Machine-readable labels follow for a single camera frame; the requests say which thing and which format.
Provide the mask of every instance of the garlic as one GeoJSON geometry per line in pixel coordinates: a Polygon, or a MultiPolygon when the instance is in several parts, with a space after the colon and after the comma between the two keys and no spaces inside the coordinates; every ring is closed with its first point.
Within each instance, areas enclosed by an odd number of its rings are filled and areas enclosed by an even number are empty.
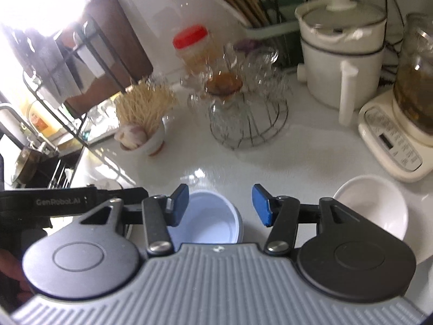
{"type": "Polygon", "coordinates": [[[114,139],[120,142],[129,150],[135,150],[147,141],[146,131],[137,124],[128,124],[121,126],[114,139]]]}

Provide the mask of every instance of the plastic jar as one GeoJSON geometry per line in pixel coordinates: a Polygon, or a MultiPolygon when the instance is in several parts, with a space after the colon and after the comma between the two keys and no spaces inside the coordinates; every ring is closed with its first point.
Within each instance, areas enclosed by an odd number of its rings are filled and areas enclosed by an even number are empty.
{"type": "Polygon", "coordinates": [[[204,64],[214,61],[221,53],[208,30],[199,24],[176,34],[173,46],[189,74],[200,73],[204,64]]]}

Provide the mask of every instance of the display screen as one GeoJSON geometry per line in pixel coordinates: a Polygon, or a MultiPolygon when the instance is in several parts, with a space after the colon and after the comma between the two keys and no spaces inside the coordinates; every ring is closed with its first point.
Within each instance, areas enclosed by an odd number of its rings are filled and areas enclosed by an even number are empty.
{"type": "Polygon", "coordinates": [[[379,138],[385,143],[385,145],[388,147],[388,149],[392,149],[394,146],[391,144],[389,139],[384,135],[383,133],[379,136],[379,138]]]}

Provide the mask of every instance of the lid knob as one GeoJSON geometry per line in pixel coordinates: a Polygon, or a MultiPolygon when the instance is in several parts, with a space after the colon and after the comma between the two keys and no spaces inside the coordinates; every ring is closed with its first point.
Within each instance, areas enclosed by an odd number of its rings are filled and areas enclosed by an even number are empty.
{"type": "Polygon", "coordinates": [[[326,9],[329,11],[345,11],[356,7],[354,0],[328,0],[326,9]]]}

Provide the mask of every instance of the cutting board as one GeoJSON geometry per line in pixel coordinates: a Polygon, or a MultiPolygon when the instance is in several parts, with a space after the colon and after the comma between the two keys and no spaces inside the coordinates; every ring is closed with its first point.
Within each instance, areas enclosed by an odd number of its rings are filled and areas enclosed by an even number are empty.
{"type": "MultiPolygon", "coordinates": [[[[91,0],[84,10],[81,24],[86,21],[86,14],[96,21],[136,80],[152,74],[153,66],[118,0],[91,0]]],[[[71,35],[65,35],[62,40],[65,44],[70,43],[71,35]]],[[[129,74],[119,61],[110,69],[125,88],[131,85],[129,74]]],[[[78,117],[117,92],[119,89],[115,83],[104,75],[96,78],[85,94],[67,99],[65,105],[72,116],[78,117]]]]}

